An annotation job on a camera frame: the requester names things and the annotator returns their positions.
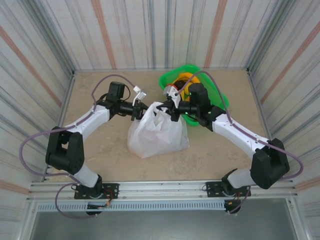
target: beige floor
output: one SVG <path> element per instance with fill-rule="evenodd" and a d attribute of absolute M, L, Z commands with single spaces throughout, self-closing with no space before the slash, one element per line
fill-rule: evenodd
<path fill-rule="evenodd" d="M 221 91 L 229 99 L 231 116 L 253 132 L 264 136 L 258 110 L 244 70 L 212 70 Z M 79 73 L 76 77 L 65 124 L 77 120 L 92 106 L 91 92 L 108 73 Z M 158 85 L 164 71 L 117 72 L 147 91 L 144 103 L 163 101 Z M 113 81 L 122 82 L 120 78 Z M 106 81 L 97 89 L 99 98 L 108 92 Z M 188 126 L 190 148 L 184 151 L 141 159 L 127 148 L 130 117 L 116 115 L 102 125 L 84 143 L 85 163 L 104 181 L 169 181 L 220 179 L 234 168 L 251 165 L 251 159 L 226 138 L 201 126 Z M 69 181 L 52 177 L 51 181 Z"/>

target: green plastic bowl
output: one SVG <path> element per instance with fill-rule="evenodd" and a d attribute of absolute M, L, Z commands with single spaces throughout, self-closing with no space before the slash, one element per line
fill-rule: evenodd
<path fill-rule="evenodd" d="M 159 85 L 162 89 L 165 89 L 165 87 L 168 84 L 172 84 L 177 79 L 179 74 L 181 74 L 181 73 L 195 74 L 196 72 L 199 72 L 199 71 L 201 71 L 201 69 L 199 67 L 197 67 L 196 65 L 193 65 L 193 64 L 183 65 L 181 67 L 178 67 L 172 71 L 169 71 L 169 72 L 163 74 L 159 78 Z M 199 79 L 199 81 L 204 85 L 204 87 L 208 91 L 208 96 L 211 101 L 211 104 L 218 106 L 219 108 L 225 110 L 224 104 L 222 103 L 222 100 L 220 98 L 218 90 L 217 90 L 215 84 L 211 81 L 211 79 L 204 73 L 200 73 L 196 77 Z M 228 108 L 229 107 L 229 100 L 223 93 L 222 93 L 222 96 L 223 96 L 224 102 L 226 104 L 226 107 Z M 199 125 L 199 123 L 197 121 L 194 121 L 193 119 L 191 119 L 190 117 L 188 117 L 186 115 L 183 115 L 183 118 L 190 126 L 198 126 Z"/>

